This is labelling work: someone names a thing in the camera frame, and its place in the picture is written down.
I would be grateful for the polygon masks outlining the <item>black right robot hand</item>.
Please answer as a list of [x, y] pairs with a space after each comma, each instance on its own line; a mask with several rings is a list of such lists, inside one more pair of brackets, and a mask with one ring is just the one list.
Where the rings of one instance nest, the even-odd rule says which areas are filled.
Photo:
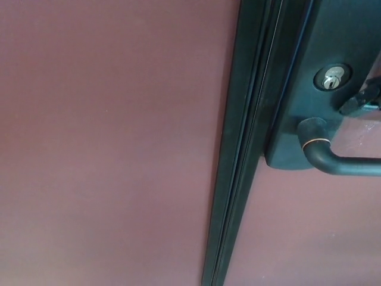
[[366, 87], [346, 100], [338, 111], [347, 117], [380, 111], [380, 76], [366, 80]]

